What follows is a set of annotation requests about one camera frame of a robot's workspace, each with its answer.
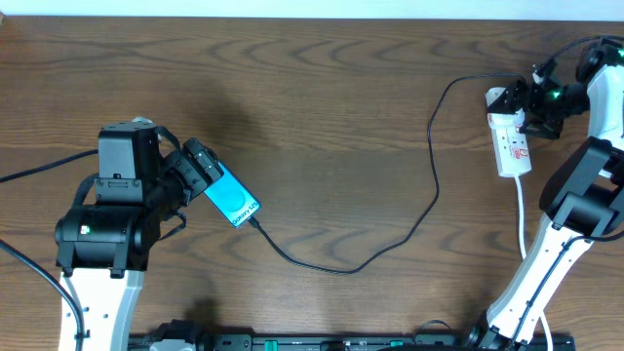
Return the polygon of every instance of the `wooden table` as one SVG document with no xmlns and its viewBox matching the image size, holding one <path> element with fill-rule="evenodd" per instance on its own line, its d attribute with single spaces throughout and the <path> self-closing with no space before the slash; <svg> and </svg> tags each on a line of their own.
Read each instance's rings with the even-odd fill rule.
<svg viewBox="0 0 624 351">
<path fill-rule="evenodd" d="M 624 25 L 583 22 L 8 18 L 0 30 L 0 175 L 97 147 L 104 124 L 147 116 L 212 147 L 260 199 L 258 215 L 293 256 L 351 268 L 403 238 L 434 195 L 426 122 L 446 84 L 518 71 L 567 42 Z M 571 79 L 578 51 L 562 59 Z M 516 194 L 496 174 L 484 92 L 462 82 L 434 126 L 440 201 L 403 247 L 353 276 L 285 263 L 206 199 L 156 245 L 133 332 L 172 318 L 256 332 L 413 332 L 475 321 L 520 262 Z M 582 142 L 530 139 L 523 176 L 534 236 L 545 181 Z M 54 229 L 96 157 L 0 184 L 0 235 L 55 268 Z M 547 308 L 579 350 L 621 349 L 621 243 L 597 244 Z M 60 298 L 0 254 L 0 344 L 53 350 Z"/>
</svg>

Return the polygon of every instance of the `black wire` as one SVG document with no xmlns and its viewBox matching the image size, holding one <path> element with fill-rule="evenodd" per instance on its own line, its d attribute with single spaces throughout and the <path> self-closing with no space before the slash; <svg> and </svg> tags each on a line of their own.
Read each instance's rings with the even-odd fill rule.
<svg viewBox="0 0 624 351">
<path fill-rule="evenodd" d="M 431 127 L 433 125 L 434 119 L 436 118 L 436 114 L 438 113 L 438 110 L 440 109 L 440 106 L 442 105 L 442 101 L 444 101 L 445 96 L 447 95 L 447 92 L 449 91 L 450 87 L 452 87 L 452 85 L 457 83 L 457 82 L 461 82 L 461 81 L 465 81 L 465 80 L 480 79 L 480 78 L 491 78 L 491 77 L 516 77 L 516 78 L 519 78 L 519 79 L 525 81 L 525 78 L 521 74 L 518 74 L 518 73 L 502 72 L 502 73 L 479 74 L 479 75 L 473 75 L 473 76 L 467 76 L 467 77 L 460 77 L 460 78 L 457 78 L 457 79 L 453 80 L 452 82 L 450 82 L 447 85 L 447 87 L 445 88 L 444 92 L 442 93 L 442 96 L 440 97 L 440 100 L 438 101 L 438 105 L 436 106 L 436 109 L 433 111 L 433 114 L 431 115 L 431 118 L 429 119 L 429 124 L 427 125 L 427 143 L 429 145 L 429 160 L 431 161 L 431 172 L 432 172 L 433 178 L 434 178 L 434 180 L 436 182 L 436 195 L 434 196 L 434 198 L 431 201 L 431 203 L 429 204 L 429 206 L 427 206 L 427 209 L 425 209 L 425 211 L 420 215 L 420 217 L 418 218 L 418 220 L 416 221 L 414 226 L 409 231 L 408 235 L 402 241 L 400 241 L 400 242 L 398 242 L 396 244 L 392 244 L 392 245 L 386 247 L 385 249 L 382 249 L 382 250 L 378 251 L 377 253 L 375 253 L 373 256 L 371 256 L 369 259 L 367 259 L 364 263 L 362 263 L 357 268 L 354 268 L 354 269 L 351 269 L 351 270 L 339 270 L 339 269 L 331 269 L 331 268 L 320 267 L 320 266 L 304 263 L 304 262 L 298 261 L 298 260 L 296 260 L 294 258 L 291 258 L 285 252 L 283 252 L 282 249 L 280 249 L 280 247 L 278 247 L 277 244 L 275 244 L 275 242 L 273 242 L 273 240 L 266 233 L 266 231 L 264 231 L 264 229 L 262 229 L 262 226 L 260 226 L 260 223 L 257 221 L 257 219 L 255 219 L 254 217 L 251 217 L 250 218 L 250 224 L 255 229 L 257 229 L 264 236 L 264 238 L 266 238 L 266 241 L 269 243 L 269 245 L 271 245 L 273 250 L 275 250 L 275 252 L 278 255 L 280 255 L 283 259 L 285 259 L 287 262 L 289 262 L 291 264 L 294 264 L 296 266 L 303 267 L 303 268 L 319 270 L 319 271 L 322 271 L 322 272 L 332 273 L 332 274 L 348 275 L 348 274 L 358 273 L 359 271 L 364 269 L 364 267 L 369 265 L 369 263 L 371 263 L 374 259 L 376 259 L 379 256 L 381 256 L 382 254 L 385 254 L 385 253 L 387 253 L 387 252 L 389 252 L 389 251 L 391 251 L 393 249 L 396 249 L 396 248 L 400 247 L 401 245 L 403 245 L 404 243 L 406 243 L 411 238 L 413 233 L 416 231 L 416 228 L 418 228 L 418 225 L 420 225 L 420 222 L 422 222 L 422 220 L 429 214 L 431 209 L 433 209 L 434 205 L 436 205 L 436 202 L 438 201 L 438 198 L 440 197 L 440 182 L 438 181 L 438 172 L 436 171 L 436 165 L 435 165 L 434 157 L 433 157 L 433 146 L 432 146 L 432 141 L 431 141 Z"/>
<path fill-rule="evenodd" d="M 76 189 L 76 195 L 74 195 L 74 202 L 72 206 L 81 206 L 85 203 L 87 195 L 89 195 L 89 192 L 94 186 L 94 182 L 96 182 L 96 178 L 98 176 L 99 174 L 87 175 L 87 177 L 80 182 L 80 185 L 78 185 L 78 189 Z"/>
<path fill-rule="evenodd" d="M 413 334 L 413 336 L 411 337 L 411 339 L 413 340 L 413 343 L 416 343 L 416 337 L 425 330 L 425 328 L 429 327 L 429 326 L 433 326 L 433 325 L 443 325 L 445 327 L 447 327 L 447 329 L 452 330 L 452 328 L 447 324 L 447 322 L 443 321 L 443 320 L 431 320 L 431 321 L 427 321 L 423 324 L 420 325 L 420 328 L 418 328 L 416 330 L 416 332 Z"/>
<path fill-rule="evenodd" d="M 98 153 L 97 150 L 85 151 L 85 152 L 81 152 L 81 153 L 73 155 L 73 156 L 69 156 L 69 157 L 64 158 L 62 160 L 55 161 L 55 162 L 53 162 L 51 164 L 34 168 L 32 170 L 22 171 L 22 172 L 14 174 L 14 175 L 6 175 L 6 176 L 3 176 L 3 177 L 0 177 L 0 183 L 7 182 L 9 180 L 13 180 L 13 179 L 17 179 L 17 178 L 21 178 L 23 176 L 30 176 L 30 175 L 34 175 L 34 174 L 37 174 L 37 173 L 40 173 L 40 172 L 44 172 L 44 171 L 47 171 L 47 170 L 52 169 L 54 167 L 58 167 L 60 165 L 64 165 L 66 163 L 69 163 L 71 161 L 78 160 L 79 158 L 95 155 L 97 153 Z"/>
<path fill-rule="evenodd" d="M 518 323 L 518 326 L 516 327 L 516 330 L 514 331 L 512 338 L 509 340 L 509 344 L 507 348 L 509 349 L 513 347 L 514 343 L 516 342 L 515 340 L 518 338 L 518 335 L 520 335 L 520 331 L 522 330 L 523 325 L 525 324 L 525 321 L 527 320 L 528 312 L 530 311 L 531 307 L 535 303 L 535 300 L 537 299 L 539 294 L 542 292 L 542 289 L 544 289 L 546 282 L 548 282 L 548 279 L 550 278 L 550 276 L 553 274 L 553 272 L 555 271 L 559 263 L 564 258 L 564 254 L 566 254 L 567 251 L 569 251 L 569 248 L 572 246 L 572 244 L 574 244 L 574 242 L 579 241 L 579 240 L 586 240 L 588 243 L 592 241 L 596 241 L 599 243 L 606 243 L 606 242 L 611 242 L 611 241 L 622 239 L 623 237 L 624 237 L 624 230 L 615 235 L 611 235 L 607 237 L 577 236 L 577 237 L 570 239 L 567 243 L 565 243 L 564 247 L 559 252 L 559 255 L 557 255 L 557 259 L 555 259 L 555 262 L 553 262 L 553 264 L 550 266 L 550 268 L 546 272 L 546 275 L 544 275 L 544 278 L 542 279 L 542 281 L 539 282 L 539 285 L 537 286 L 537 289 L 533 293 L 532 298 L 526 302 L 525 312 L 523 313 L 523 316 L 521 317 L 520 322 Z"/>
<path fill-rule="evenodd" d="M 568 51 L 569 49 L 579 45 L 579 44 L 583 44 L 583 43 L 587 43 L 589 41 L 594 41 L 594 40 L 602 40 L 602 39 L 609 39 L 609 40 L 619 40 L 619 41 L 624 41 L 624 36 L 618 36 L 618 35 L 594 35 L 594 36 L 589 36 L 589 37 L 584 37 L 584 38 L 580 38 L 577 40 L 574 40 L 573 42 L 565 45 L 564 47 L 560 48 L 557 52 L 555 52 L 554 54 L 552 54 L 547 61 L 551 60 L 551 59 L 555 59 L 557 56 L 563 54 L 564 52 Z"/>
<path fill-rule="evenodd" d="M 18 260 L 20 260 L 23 264 L 27 265 L 28 268 L 30 268 L 33 271 L 37 272 L 43 279 L 46 280 L 46 282 L 50 283 L 50 285 L 58 293 L 60 293 L 60 296 L 62 296 L 62 298 L 65 299 L 65 301 L 69 305 L 69 308 L 71 308 L 72 312 L 74 313 L 74 318 L 76 318 L 76 335 L 75 335 L 75 338 L 76 338 L 76 351 L 81 351 L 82 350 L 82 343 L 83 343 L 83 330 L 85 329 L 85 325 L 84 325 L 85 322 L 84 322 L 83 317 L 82 317 L 82 311 L 78 307 L 78 304 L 76 303 L 76 301 L 74 301 L 74 299 L 71 297 L 71 295 L 55 279 L 55 277 L 53 277 L 50 273 L 48 273 L 45 269 L 43 269 L 43 267 L 41 267 L 35 261 L 33 261 L 32 259 L 28 258 L 23 253 L 20 253 L 17 249 L 15 249 L 11 245 L 7 244 L 4 240 L 0 240 L 0 249 L 4 250 L 5 252 L 10 254 L 11 256 L 13 256 L 13 257 L 17 258 Z"/>
<path fill-rule="evenodd" d="M 182 220 L 182 223 L 180 223 L 176 228 L 170 230 L 169 233 L 167 233 L 167 234 L 163 235 L 162 237 L 160 237 L 158 239 L 158 241 L 162 241 L 162 240 L 165 240 L 167 238 L 171 238 L 175 234 L 177 234 L 178 232 L 182 231 L 182 229 L 186 228 L 186 214 L 183 214 L 182 211 L 175 211 L 175 215 L 177 215 L 177 217 Z"/>
</svg>

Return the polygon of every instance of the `power strip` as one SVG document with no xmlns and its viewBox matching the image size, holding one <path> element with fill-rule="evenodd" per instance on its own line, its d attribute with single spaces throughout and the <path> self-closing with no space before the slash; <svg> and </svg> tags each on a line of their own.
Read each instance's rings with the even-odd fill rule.
<svg viewBox="0 0 624 351">
<path fill-rule="evenodd" d="M 492 88 L 487 91 L 487 106 L 504 94 L 504 91 L 505 88 Z M 522 109 L 514 114 L 487 114 L 499 176 L 514 177 L 530 171 L 527 136 L 518 132 L 524 121 L 525 112 Z"/>
</svg>

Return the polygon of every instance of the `white wall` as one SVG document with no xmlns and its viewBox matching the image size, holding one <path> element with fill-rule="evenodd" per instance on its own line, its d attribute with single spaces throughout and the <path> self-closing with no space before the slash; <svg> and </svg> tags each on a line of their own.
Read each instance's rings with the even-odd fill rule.
<svg viewBox="0 0 624 351">
<path fill-rule="evenodd" d="M 5 15 L 624 20 L 624 0 L 0 0 Z"/>
</svg>

